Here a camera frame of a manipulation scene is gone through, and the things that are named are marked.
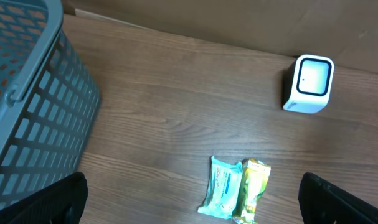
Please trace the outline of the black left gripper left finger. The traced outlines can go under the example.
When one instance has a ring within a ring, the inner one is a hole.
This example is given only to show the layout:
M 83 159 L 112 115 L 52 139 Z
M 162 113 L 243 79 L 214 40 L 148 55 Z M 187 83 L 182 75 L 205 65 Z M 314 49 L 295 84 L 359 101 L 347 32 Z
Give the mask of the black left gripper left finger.
M 75 172 L 0 210 L 0 224 L 78 224 L 87 198 L 87 180 Z

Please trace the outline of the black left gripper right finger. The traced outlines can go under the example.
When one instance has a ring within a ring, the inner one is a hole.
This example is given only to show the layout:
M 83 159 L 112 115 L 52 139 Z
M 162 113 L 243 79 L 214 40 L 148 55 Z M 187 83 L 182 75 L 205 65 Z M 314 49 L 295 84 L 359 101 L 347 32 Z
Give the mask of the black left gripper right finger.
M 378 208 L 310 172 L 303 175 L 298 201 L 304 224 L 378 224 Z

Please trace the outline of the green yellow drink carton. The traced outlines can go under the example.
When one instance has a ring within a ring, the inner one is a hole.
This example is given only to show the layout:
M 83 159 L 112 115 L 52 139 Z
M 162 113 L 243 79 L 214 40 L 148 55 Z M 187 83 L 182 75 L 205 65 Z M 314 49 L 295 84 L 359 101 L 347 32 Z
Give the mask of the green yellow drink carton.
M 266 189 L 270 172 L 271 167 L 257 159 L 249 158 L 244 161 L 239 196 L 232 216 L 236 223 L 256 223 L 255 212 Z

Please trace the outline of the teal snack bar wrapper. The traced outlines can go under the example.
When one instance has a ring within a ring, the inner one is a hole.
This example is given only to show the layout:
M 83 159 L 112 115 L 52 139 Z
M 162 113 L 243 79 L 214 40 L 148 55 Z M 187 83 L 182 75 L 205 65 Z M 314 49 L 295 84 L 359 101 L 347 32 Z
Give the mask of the teal snack bar wrapper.
M 242 174 L 241 162 L 234 165 L 228 164 L 212 156 L 206 197 L 197 212 L 217 218 L 232 218 L 237 204 Z

